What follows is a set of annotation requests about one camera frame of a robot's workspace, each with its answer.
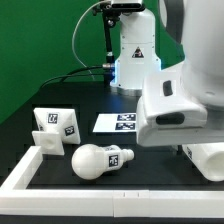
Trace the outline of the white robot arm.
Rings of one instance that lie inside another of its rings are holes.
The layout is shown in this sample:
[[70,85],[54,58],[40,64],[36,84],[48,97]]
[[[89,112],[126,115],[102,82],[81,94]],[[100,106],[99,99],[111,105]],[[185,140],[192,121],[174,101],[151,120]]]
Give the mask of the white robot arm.
[[224,0],[112,0],[122,50],[111,87],[139,96],[143,147],[224,142]]

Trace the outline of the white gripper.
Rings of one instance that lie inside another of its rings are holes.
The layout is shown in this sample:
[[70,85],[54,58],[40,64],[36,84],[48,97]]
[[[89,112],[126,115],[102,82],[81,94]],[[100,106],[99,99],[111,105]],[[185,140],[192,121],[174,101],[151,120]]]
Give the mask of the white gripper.
[[224,142],[224,77],[178,63],[144,79],[136,113],[144,147]]

